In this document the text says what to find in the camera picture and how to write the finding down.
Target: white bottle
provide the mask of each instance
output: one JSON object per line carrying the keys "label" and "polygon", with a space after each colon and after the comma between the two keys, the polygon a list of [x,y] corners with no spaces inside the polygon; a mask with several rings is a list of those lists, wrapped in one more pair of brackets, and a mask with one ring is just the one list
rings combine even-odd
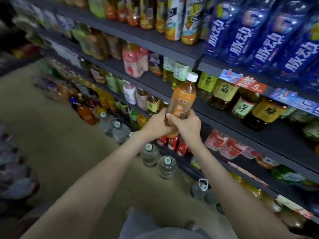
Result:
{"label": "white bottle", "polygon": [[160,159],[160,152],[155,145],[150,143],[146,144],[145,147],[141,150],[141,157],[143,164],[146,167],[155,167],[157,161]]}
{"label": "white bottle", "polygon": [[112,130],[113,130],[113,121],[115,117],[112,115],[107,114],[106,112],[101,112],[101,118],[99,122],[100,128],[103,130],[106,136],[112,137]]}
{"label": "white bottle", "polygon": [[130,84],[130,82],[126,82],[126,84],[123,85],[125,99],[132,105],[136,104],[135,90],[135,85]]}
{"label": "white bottle", "polygon": [[112,136],[119,144],[123,144],[126,141],[127,136],[131,130],[125,124],[121,124],[119,121],[114,122],[112,129]]}

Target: right arm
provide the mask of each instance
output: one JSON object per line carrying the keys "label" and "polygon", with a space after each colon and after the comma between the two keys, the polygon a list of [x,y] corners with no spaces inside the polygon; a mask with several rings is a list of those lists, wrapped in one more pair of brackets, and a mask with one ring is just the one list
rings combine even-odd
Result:
{"label": "right arm", "polygon": [[293,239],[287,227],[260,200],[235,182],[200,138],[201,121],[193,110],[181,120],[166,114],[196,157],[239,239]]}

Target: red package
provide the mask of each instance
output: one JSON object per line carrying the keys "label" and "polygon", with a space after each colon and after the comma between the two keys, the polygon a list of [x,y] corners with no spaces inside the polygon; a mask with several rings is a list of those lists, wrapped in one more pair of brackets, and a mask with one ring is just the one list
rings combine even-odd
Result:
{"label": "red package", "polygon": [[165,136],[162,136],[161,138],[157,139],[157,144],[160,146],[164,146],[166,144],[167,138]]}
{"label": "red package", "polygon": [[184,141],[180,141],[176,150],[176,153],[179,156],[184,156],[188,150],[188,146],[184,143]]}
{"label": "red package", "polygon": [[167,146],[170,150],[175,151],[175,149],[177,148],[177,143],[179,141],[179,136],[176,136],[174,138],[170,138],[168,140]]}

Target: bottle cap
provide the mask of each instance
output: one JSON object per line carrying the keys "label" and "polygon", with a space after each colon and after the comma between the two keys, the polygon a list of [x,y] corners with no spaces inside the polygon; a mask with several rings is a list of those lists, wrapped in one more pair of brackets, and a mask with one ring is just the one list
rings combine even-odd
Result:
{"label": "bottle cap", "polygon": [[115,122],[114,123],[114,127],[115,128],[120,128],[121,127],[121,123],[120,122]]}
{"label": "bottle cap", "polygon": [[101,112],[101,117],[106,118],[107,117],[106,112]]}
{"label": "bottle cap", "polygon": [[170,165],[170,164],[172,163],[172,159],[171,159],[170,157],[166,157],[166,158],[164,159],[164,163],[165,163],[166,165]]}
{"label": "bottle cap", "polygon": [[150,152],[153,149],[153,145],[148,143],[148,144],[145,145],[145,149],[146,149],[146,151]]}
{"label": "bottle cap", "polygon": [[196,82],[198,79],[198,74],[194,72],[190,72],[187,74],[186,80],[189,80],[190,82]]}

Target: hand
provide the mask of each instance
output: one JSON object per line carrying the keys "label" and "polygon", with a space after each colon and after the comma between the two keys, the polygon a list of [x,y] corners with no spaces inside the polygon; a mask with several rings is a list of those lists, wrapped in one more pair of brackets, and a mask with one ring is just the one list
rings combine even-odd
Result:
{"label": "hand", "polygon": [[167,113],[166,117],[178,128],[183,140],[190,149],[192,149],[193,146],[197,146],[199,143],[202,143],[200,138],[200,128],[202,123],[199,117],[196,116],[193,109],[190,109],[187,114],[187,118],[184,120],[179,119],[170,113]]}
{"label": "hand", "polygon": [[160,113],[153,115],[143,126],[141,133],[143,138],[145,138],[145,142],[153,141],[169,132],[176,131],[175,126],[165,126],[164,120],[166,112],[167,108],[163,108]]}

